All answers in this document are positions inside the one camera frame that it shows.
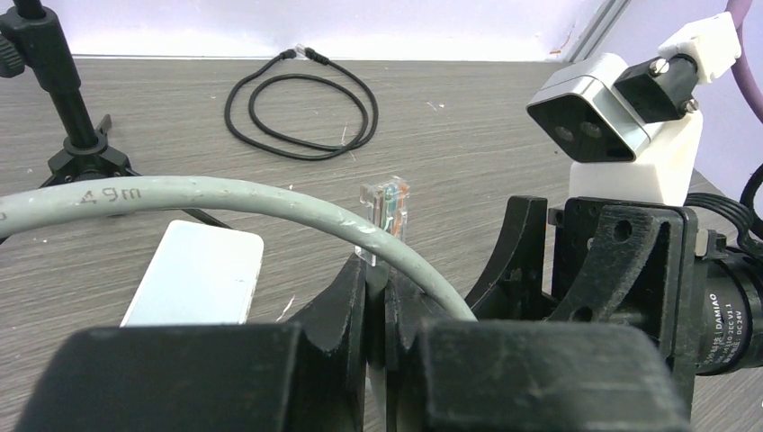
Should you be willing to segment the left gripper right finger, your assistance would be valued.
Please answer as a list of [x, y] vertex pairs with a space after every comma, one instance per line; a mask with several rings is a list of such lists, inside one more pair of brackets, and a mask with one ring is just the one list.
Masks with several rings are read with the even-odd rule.
[[457, 322], [398, 271], [385, 294], [386, 429], [475, 431], [471, 322]]

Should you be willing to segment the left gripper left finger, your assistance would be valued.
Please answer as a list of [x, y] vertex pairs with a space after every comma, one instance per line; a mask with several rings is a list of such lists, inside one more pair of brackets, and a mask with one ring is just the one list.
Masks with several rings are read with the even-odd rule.
[[364, 314], [365, 265], [350, 256], [329, 286], [289, 319], [302, 328], [290, 431], [363, 429]]

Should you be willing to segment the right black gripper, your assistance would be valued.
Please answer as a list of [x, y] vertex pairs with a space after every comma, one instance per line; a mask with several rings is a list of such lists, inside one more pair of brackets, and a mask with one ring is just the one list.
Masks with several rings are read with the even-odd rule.
[[[547, 200], [512, 196], [489, 260], [465, 300], [478, 320], [540, 320]], [[570, 198], [556, 229], [549, 321], [640, 329], [690, 411], [701, 317], [698, 221], [687, 207]]]

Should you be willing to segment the white network switch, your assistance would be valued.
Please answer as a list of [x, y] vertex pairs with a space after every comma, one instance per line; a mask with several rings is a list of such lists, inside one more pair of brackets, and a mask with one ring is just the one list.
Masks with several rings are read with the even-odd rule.
[[121, 325], [245, 323], [264, 250], [255, 233], [171, 221]]

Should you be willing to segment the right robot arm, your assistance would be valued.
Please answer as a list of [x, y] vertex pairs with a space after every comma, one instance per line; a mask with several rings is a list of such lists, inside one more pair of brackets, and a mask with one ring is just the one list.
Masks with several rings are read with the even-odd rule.
[[762, 364], [762, 223], [752, 198], [690, 193], [680, 207], [594, 197], [551, 209], [515, 196], [466, 301], [481, 319], [638, 328], [685, 402], [698, 375]]

